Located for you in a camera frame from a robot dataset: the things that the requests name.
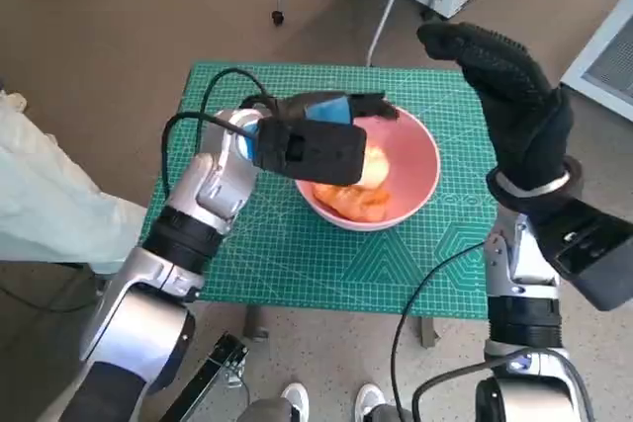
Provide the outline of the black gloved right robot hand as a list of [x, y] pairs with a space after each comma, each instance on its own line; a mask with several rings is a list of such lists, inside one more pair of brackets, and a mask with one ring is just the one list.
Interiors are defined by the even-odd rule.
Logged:
[[497, 167], [511, 185], [532, 192], [564, 176], [569, 98], [525, 46], [469, 23], [424, 24], [417, 37], [430, 58], [456, 62], [475, 90]]

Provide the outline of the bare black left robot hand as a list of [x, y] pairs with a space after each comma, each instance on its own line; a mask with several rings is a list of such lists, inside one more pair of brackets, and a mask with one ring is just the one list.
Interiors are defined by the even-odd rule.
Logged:
[[314, 91], [276, 99], [275, 104], [279, 116], [284, 120], [302, 119], [351, 125], [357, 118], [377, 117], [395, 121], [400, 115], [384, 92]]

